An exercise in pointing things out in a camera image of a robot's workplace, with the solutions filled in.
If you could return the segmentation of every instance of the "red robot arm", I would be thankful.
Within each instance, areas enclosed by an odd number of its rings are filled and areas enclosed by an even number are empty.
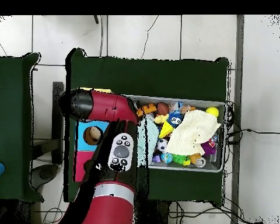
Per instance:
[[[109,121],[76,200],[59,224],[132,224],[137,169],[138,117],[132,101],[121,95],[94,90],[65,92],[59,102],[62,113],[70,108],[77,120]]]

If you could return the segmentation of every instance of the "plastic bin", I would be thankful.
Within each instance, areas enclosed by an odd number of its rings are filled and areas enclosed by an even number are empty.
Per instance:
[[[186,99],[172,99],[172,98],[161,98],[161,97],[149,97],[149,96],[128,96],[133,102],[139,100],[141,105],[149,103],[157,104],[158,102],[164,102],[167,104],[182,102],[183,104],[189,104],[196,107],[196,109],[205,111],[208,107],[216,107],[219,110],[218,123],[221,124],[217,130],[218,142],[216,144],[216,153],[211,156],[205,157],[206,165],[204,167],[196,167],[194,164],[190,164],[184,167],[180,164],[171,162],[169,164],[163,162],[152,162],[149,165],[150,169],[167,169],[167,170],[182,170],[182,171],[196,171],[196,172],[211,172],[217,173],[223,169],[224,166],[224,151],[225,151],[225,136],[226,136],[226,120],[227,120],[227,107],[223,102],[217,101],[202,101],[202,100],[186,100]]]

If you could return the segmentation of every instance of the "soccer ball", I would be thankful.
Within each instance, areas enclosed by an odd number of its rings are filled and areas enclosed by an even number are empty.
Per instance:
[[[165,152],[167,148],[168,141],[164,138],[157,140],[156,148],[161,152]]]

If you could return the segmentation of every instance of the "blue panel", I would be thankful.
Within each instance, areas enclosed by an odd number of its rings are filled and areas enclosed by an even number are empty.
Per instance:
[[[108,122],[102,122],[102,121],[91,121],[89,123],[79,122],[79,126],[78,126],[78,151],[95,151],[96,150],[97,145],[89,145],[84,141],[83,134],[84,134],[84,130],[87,129],[87,127],[97,126],[103,132],[105,132],[108,125],[109,125]]]

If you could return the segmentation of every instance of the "table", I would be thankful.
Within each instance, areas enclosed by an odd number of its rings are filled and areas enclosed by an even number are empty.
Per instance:
[[[161,61],[86,57],[80,48],[66,59],[66,88],[103,88],[123,95],[169,97],[225,102],[228,60]],[[75,120],[68,120],[68,163],[65,162],[65,200],[72,202],[79,184],[72,181]],[[213,201],[222,204],[223,171],[204,173],[149,169],[149,199]]]
[[[63,121],[57,106],[62,82],[53,83],[52,139],[33,143],[30,83],[40,54],[22,58],[0,57],[0,199],[41,202],[29,183],[30,161],[52,152],[52,162],[62,163]]]

